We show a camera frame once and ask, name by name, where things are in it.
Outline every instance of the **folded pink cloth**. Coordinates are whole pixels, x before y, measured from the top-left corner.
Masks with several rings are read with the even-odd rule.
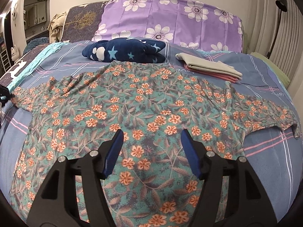
[[[204,74],[204,75],[220,78],[220,79],[232,82],[232,83],[236,83],[239,80],[239,79],[237,79],[235,77],[232,77],[230,75],[223,74],[223,73],[205,72],[205,71],[200,71],[200,70],[192,69],[192,68],[189,68],[186,63],[184,64],[184,68],[187,69],[187,70],[190,70],[192,72],[197,72],[197,73],[201,73],[201,74]]]

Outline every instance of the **doorway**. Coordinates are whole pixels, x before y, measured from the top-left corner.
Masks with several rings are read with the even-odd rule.
[[[9,61],[12,66],[14,64],[14,62],[12,61],[11,47],[13,47],[14,44],[13,44],[12,26],[11,26],[11,11],[9,13],[7,13],[7,15],[4,19],[4,40],[5,40],[5,45],[6,45],[6,49],[7,49],[7,55],[9,57]]]

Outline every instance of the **silver screw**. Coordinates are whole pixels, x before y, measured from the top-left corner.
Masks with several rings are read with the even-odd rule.
[[[89,155],[91,157],[96,157],[99,154],[99,152],[97,150],[92,150],[91,152],[89,152]]]
[[[206,152],[206,155],[207,155],[208,157],[214,157],[214,156],[215,156],[215,153],[214,153],[213,151],[207,151],[207,152]]]
[[[239,157],[239,161],[242,162],[242,163],[244,163],[244,162],[247,161],[247,159],[244,156],[240,156]]]
[[[58,161],[59,161],[59,162],[64,162],[65,159],[66,159],[65,156],[60,156],[60,157],[58,157]]]

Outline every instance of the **floral shirt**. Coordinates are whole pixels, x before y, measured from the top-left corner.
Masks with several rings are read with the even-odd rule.
[[[185,157],[183,129],[227,159],[245,156],[245,135],[259,129],[293,126],[299,136],[288,107],[237,93],[230,82],[219,88],[182,75],[166,64],[113,62],[94,73],[18,87],[15,95],[13,103],[33,114],[10,192],[23,220],[59,156],[82,157],[118,129],[124,145],[113,174],[102,182],[118,227],[188,225],[202,182]],[[224,217],[227,186],[225,178],[218,220]],[[76,190],[80,216],[88,221],[79,176]]]

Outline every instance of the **folded beige cloth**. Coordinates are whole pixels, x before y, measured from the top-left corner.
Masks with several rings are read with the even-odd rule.
[[[66,12],[57,13],[51,20],[48,26],[49,30],[49,42],[55,43],[60,42],[62,33],[63,33],[63,25],[66,18]]]
[[[223,73],[238,79],[242,79],[241,72],[238,72],[233,66],[226,65],[221,61],[209,61],[186,53],[176,54],[176,58],[178,60],[184,60],[188,67],[192,69],[205,72]]]

